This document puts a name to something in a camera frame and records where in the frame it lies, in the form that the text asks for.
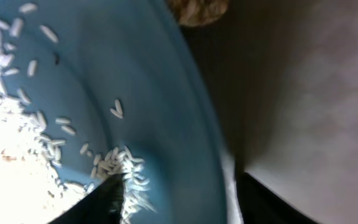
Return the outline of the dark blue plate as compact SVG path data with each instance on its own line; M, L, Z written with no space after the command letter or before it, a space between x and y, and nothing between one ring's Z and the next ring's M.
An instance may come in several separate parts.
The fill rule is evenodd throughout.
M95 10L97 39L123 63L135 94L121 132L149 162L150 195L158 214L140 223L226 223L221 166L223 137L202 79L165 1L106 1Z

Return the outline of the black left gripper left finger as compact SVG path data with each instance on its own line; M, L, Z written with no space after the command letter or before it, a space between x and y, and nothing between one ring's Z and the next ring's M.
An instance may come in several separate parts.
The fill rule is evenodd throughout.
M120 224L123 203L122 174L115 174L49 224Z

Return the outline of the dark brown serving tray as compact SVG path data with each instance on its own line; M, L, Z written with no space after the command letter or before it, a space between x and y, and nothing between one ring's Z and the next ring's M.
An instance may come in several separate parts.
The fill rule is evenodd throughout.
M358 0L230 1L180 26L236 174L316 223L358 223Z

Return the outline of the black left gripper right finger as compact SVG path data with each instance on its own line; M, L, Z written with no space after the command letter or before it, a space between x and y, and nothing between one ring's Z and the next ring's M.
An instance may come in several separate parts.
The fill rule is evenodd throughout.
M236 174L236 189L245 224L317 224L246 172Z

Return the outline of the brown food scrap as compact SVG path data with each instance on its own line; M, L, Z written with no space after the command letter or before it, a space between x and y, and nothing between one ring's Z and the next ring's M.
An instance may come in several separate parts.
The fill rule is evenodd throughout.
M200 27L219 20L230 0L166 0L166 3L180 26Z

